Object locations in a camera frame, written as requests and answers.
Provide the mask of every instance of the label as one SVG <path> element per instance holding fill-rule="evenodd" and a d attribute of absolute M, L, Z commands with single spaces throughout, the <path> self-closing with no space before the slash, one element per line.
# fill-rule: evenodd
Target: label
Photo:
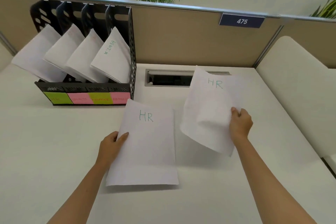
<path fill-rule="evenodd" d="M 113 104 L 109 92 L 89 92 L 90 98 L 95 105 L 111 105 Z"/>
<path fill-rule="evenodd" d="M 68 96 L 75 105 L 93 105 L 88 93 L 68 93 Z"/>
<path fill-rule="evenodd" d="M 127 100 L 131 98 L 129 92 L 110 92 L 114 104 L 126 104 Z"/>
<path fill-rule="evenodd" d="M 73 104 L 69 96 L 64 92 L 43 92 L 53 104 Z"/>
<path fill-rule="evenodd" d="M 244 28 L 260 28 L 264 20 L 265 17 L 222 14 L 219 25 Z"/>

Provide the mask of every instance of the left hand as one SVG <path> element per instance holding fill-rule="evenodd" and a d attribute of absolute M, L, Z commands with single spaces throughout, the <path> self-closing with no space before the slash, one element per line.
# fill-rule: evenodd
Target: left hand
<path fill-rule="evenodd" d="M 117 141 L 118 131 L 112 132 L 100 142 L 97 165 L 103 165 L 108 169 L 119 154 L 121 147 L 128 137 L 128 132 L 124 133 Z"/>

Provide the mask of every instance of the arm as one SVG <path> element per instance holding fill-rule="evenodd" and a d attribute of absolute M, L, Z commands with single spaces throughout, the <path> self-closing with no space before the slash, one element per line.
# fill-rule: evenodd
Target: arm
<path fill-rule="evenodd" d="M 118 141 L 117 136 L 118 132 L 115 131 L 101 141 L 96 163 L 47 224 L 86 223 L 103 176 L 116 159 L 128 133 L 123 134 Z"/>
<path fill-rule="evenodd" d="M 254 149 L 247 135 L 253 125 L 245 109 L 231 109 L 230 133 L 263 224 L 316 224 L 281 185 Z"/>

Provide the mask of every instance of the paper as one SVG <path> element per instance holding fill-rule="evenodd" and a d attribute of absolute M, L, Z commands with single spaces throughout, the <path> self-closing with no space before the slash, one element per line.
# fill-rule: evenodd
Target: paper
<path fill-rule="evenodd" d="M 233 75 L 214 75 L 196 67 L 183 108 L 180 129 L 196 142 L 231 156 L 229 133 L 231 107 L 240 108 L 240 80 Z"/>
<path fill-rule="evenodd" d="M 95 30 L 91 29 L 84 41 L 66 62 L 66 69 L 73 70 L 74 73 L 77 73 L 90 82 L 107 82 L 109 79 L 105 75 L 90 67 L 92 60 L 103 44 L 104 42 L 97 35 Z"/>
<path fill-rule="evenodd" d="M 113 28 L 106 42 L 98 51 L 91 62 L 91 67 L 115 82 L 129 82 L 131 71 L 130 50 L 117 27 Z"/>
<path fill-rule="evenodd" d="M 61 35 L 47 24 L 40 33 L 14 56 L 12 63 L 45 82 L 62 82 L 66 73 L 43 60 L 46 52 L 60 38 Z"/>
<path fill-rule="evenodd" d="M 172 109 L 129 99 L 118 137 L 126 132 L 128 138 L 110 167 L 106 186 L 179 183 Z"/>
<path fill-rule="evenodd" d="M 44 60 L 73 76 L 81 82 L 86 79 L 75 73 L 72 69 L 67 69 L 66 62 L 78 48 L 78 46 L 85 39 L 79 28 L 72 24 L 72 26 L 62 35 L 62 37 L 48 50 L 44 56 Z"/>

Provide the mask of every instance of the file organizer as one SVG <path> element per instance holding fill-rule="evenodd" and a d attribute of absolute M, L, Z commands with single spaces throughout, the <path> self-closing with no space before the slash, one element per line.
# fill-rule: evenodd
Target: file organizer
<path fill-rule="evenodd" d="M 96 13 L 104 14 L 105 18 L 97 18 Z M 30 14 L 38 32 L 46 24 L 50 24 L 57 32 L 64 34 L 75 23 L 84 36 L 93 28 L 103 41 L 113 27 L 117 26 L 130 47 L 129 83 L 116 83 L 112 80 L 107 83 L 82 83 L 75 81 L 69 74 L 63 82 L 35 82 L 53 105 L 126 105 L 127 99 L 133 99 L 137 64 L 131 7 L 41 0 L 31 6 Z M 128 16 L 128 20 L 118 20 L 115 15 Z"/>

